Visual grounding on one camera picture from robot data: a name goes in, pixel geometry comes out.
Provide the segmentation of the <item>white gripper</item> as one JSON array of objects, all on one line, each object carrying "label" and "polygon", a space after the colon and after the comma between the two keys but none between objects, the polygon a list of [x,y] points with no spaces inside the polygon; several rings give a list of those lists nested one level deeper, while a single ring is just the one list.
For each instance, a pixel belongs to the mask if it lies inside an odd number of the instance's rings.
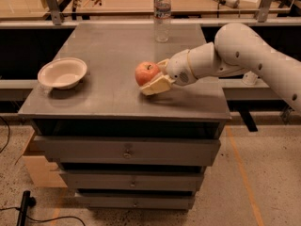
[{"label": "white gripper", "polygon": [[189,50],[186,49],[175,54],[170,59],[164,59],[157,63],[161,73],[156,75],[150,82],[140,88],[146,95],[166,92],[171,89],[172,84],[187,86],[197,82],[188,62]]}]

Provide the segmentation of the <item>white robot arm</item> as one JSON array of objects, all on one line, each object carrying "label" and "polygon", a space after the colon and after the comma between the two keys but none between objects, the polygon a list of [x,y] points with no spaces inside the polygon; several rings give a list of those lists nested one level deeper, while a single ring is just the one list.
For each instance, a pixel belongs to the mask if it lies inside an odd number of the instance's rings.
[{"label": "white robot arm", "polygon": [[142,62],[135,80],[145,95],[173,85],[186,86],[207,76],[253,72],[293,110],[301,112],[301,62],[277,51],[245,24],[222,26],[214,41],[183,50],[158,63]]}]

